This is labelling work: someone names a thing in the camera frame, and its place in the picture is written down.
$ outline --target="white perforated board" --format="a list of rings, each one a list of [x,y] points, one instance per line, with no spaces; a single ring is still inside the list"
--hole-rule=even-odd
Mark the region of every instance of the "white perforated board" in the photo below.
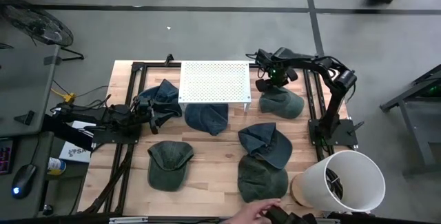
[[[248,61],[182,61],[179,103],[251,103]]]

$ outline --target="gray floor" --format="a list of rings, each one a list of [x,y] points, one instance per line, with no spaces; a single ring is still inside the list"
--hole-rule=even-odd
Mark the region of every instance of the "gray floor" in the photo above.
[[[28,0],[33,3],[135,6],[307,7],[306,0]],[[315,0],[318,8],[364,8],[362,0]],[[394,0],[389,9],[439,9],[441,0]],[[116,59],[244,59],[258,48],[286,46],[297,52],[316,51],[308,14],[244,12],[105,12],[50,11],[74,33],[73,49],[85,61],[63,63],[56,80],[81,93],[108,83]],[[416,145],[400,113],[383,114],[378,106],[409,87],[409,82],[440,63],[441,15],[319,14],[323,47],[358,76],[357,91],[348,103],[360,151],[371,157],[386,179],[386,196],[373,211],[378,216],[441,222],[441,176],[404,179],[404,169],[419,165]],[[0,21],[0,42],[33,45],[24,34]],[[89,103],[105,90],[79,99]],[[49,105],[59,99],[52,96]],[[58,185],[54,204],[59,214],[70,211],[81,179]]]

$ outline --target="white bucket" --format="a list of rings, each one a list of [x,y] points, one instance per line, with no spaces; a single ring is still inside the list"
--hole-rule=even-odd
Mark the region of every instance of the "white bucket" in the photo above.
[[[333,170],[343,187],[340,200],[329,190],[326,169]],[[308,168],[300,181],[305,200],[324,211],[366,212],[383,201],[386,185],[380,168],[366,155],[337,152]]]

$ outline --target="person's arm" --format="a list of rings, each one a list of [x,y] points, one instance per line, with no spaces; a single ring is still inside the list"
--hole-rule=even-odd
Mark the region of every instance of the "person's arm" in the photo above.
[[[275,198],[248,203],[237,214],[222,222],[222,224],[271,224],[271,221],[265,218],[263,214],[264,211],[272,206],[280,207],[280,199]]]

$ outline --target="wooden table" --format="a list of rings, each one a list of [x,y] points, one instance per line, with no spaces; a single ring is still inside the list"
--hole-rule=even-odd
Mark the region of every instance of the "wooden table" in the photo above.
[[[109,104],[125,102],[130,70],[133,61],[115,61],[110,78],[108,94],[112,94]],[[145,88],[158,86],[167,79],[179,87],[179,68],[149,68]],[[135,146],[134,156],[127,186],[124,215],[131,216],[232,216],[244,204],[237,188],[238,162],[245,149],[240,145],[237,131],[255,123],[276,122],[280,130],[292,142],[292,156],[285,169],[289,180],[305,171],[317,162],[316,151],[309,143],[307,121],[310,119],[307,107],[307,93],[303,73],[298,71],[298,80],[286,85],[287,89],[305,99],[302,114],[294,120],[287,120],[273,114],[263,114],[258,109],[260,92],[254,81],[257,70],[250,72],[252,88],[252,104],[247,113],[243,112],[241,104],[230,104],[228,126],[218,136],[191,129],[185,123],[184,117],[171,118],[153,135],[145,125],[138,145]],[[134,89],[138,89],[139,78]],[[316,113],[320,116],[316,86],[311,77]],[[328,104],[331,94],[322,83],[325,101]],[[346,105],[340,109],[340,118],[347,117]],[[159,141],[183,141],[194,149],[194,157],[189,162],[189,174],[181,190],[178,192],[162,192],[152,189],[147,182],[149,155],[147,149]],[[89,207],[107,184],[112,168],[116,145],[106,144],[92,154],[89,170],[85,179],[79,211]],[[114,203],[116,206],[119,195],[119,184],[115,187]],[[309,209],[296,204],[289,195],[289,190],[282,198],[283,209],[303,215],[312,212],[320,215],[318,210]]]

